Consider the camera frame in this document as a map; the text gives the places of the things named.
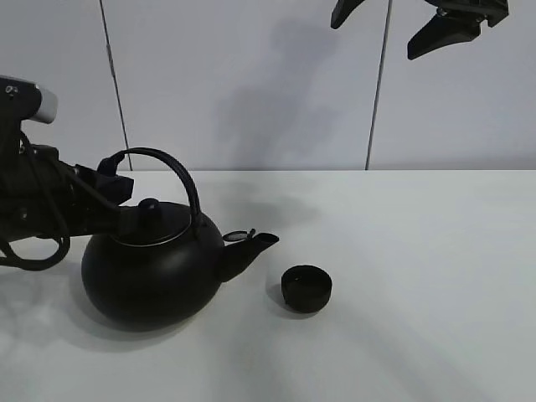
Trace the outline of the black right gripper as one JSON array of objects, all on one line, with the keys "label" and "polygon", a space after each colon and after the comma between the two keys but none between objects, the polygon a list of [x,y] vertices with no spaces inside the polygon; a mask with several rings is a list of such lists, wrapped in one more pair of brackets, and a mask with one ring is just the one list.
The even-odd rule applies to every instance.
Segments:
[{"label": "black right gripper", "polygon": [[[339,29],[363,0],[337,0],[332,10],[330,27]],[[508,1],[431,0],[435,16],[420,29],[407,45],[409,60],[437,49],[471,42],[481,34],[480,24],[493,28],[509,15]]]}]

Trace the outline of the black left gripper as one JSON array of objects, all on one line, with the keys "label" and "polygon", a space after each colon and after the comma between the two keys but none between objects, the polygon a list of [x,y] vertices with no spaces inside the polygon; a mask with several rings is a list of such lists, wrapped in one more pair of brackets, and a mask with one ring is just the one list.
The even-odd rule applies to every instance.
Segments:
[{"label": "black left gripper", "polygon": [[102,159],[96,170],[59,160],[51,146],[33,145],[36,169],[26,152],[13,169],[1,171],[1,238],[7,242],[38,237],[50,239],[59,224],[41,188],[45,185],[63,216],[71,236],[134,234],[140,226],[138,207],[89,209],[89,196],[75,183],[79,179],[107,201],[121,205],[131,199],[134,180],[117,174],[121,152]]}]

